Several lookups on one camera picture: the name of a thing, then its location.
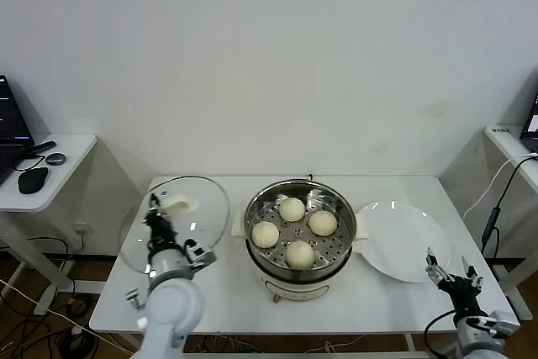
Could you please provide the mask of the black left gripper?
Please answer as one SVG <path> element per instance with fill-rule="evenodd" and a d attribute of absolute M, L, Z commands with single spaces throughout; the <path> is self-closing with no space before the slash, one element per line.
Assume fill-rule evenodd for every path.
<path fill-rule="evenodd" d="M 162 216 L 161 200 L 151 193 L 148 205 L 145 224 L 150 229 L 150 238 L 146 244 L 149 253 L 176 248 L 177 232 L 173 229 L 171 221 Z"/>

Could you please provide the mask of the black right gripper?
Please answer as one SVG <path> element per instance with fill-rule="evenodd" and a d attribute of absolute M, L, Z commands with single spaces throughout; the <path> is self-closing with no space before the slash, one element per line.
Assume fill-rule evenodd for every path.
<path fill-rule="evenodd" d="M 474 265 L 462 256 L 465 277 L 450 275 L 439 265 L 435 253 L 427 248 L 425 271 L 429 279 L 441 291 L 447 293 L 452 302 L 455 318 L 483 316 L 483 310 L 477 301 L 483 287 L 483 277 L 479 276 Z"/>

